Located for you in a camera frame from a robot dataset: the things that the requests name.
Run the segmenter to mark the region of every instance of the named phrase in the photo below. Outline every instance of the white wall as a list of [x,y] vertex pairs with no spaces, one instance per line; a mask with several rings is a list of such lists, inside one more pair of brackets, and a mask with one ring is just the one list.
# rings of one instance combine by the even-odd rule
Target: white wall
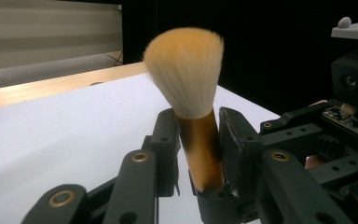
[[0,0],[0,68],[122,50],[116,5]]

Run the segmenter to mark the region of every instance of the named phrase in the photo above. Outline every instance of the white table surface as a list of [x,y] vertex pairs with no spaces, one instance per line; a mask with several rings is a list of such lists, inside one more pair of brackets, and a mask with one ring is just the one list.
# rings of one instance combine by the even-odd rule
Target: white table surface
[[[257,131],[279,117],[221,87],[213,106],[217,122],[219,108],[230,107]],[[0,107],[0,224],[21,223],[61,184],[90,191],[117,176],[124,156],[140,149],[169,107],[145,74]],[[159,223],[201,224],[183,150],[178,161],[181,195],[159,199]]]

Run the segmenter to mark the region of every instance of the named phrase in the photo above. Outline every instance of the circuit board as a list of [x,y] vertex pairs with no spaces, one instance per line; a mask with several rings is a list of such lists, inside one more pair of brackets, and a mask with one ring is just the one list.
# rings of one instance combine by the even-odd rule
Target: circuit board
[[358,117],[351,113],[342,111],[341,107],[333,106],[325,109],[323,116],[329,120],[334,121],[340,126],[358,134]]

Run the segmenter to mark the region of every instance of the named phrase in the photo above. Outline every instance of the brush ferrule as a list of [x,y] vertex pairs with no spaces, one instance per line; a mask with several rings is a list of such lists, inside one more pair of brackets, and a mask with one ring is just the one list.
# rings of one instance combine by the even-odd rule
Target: brush ferrule
[[200,119],[183,119],[176,115],[182,146],[194,186],[197,190],[215,189],[224,184],[219,133],[211,113]]

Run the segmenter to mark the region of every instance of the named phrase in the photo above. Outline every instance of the brush bristles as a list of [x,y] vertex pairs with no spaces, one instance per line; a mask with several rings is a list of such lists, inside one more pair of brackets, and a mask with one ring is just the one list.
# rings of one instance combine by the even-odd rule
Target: brush bristles
[[198,119],[212,111],[223,49],[218,34],[200,28],[167,31],[147,46],[147,73],[177,116]]

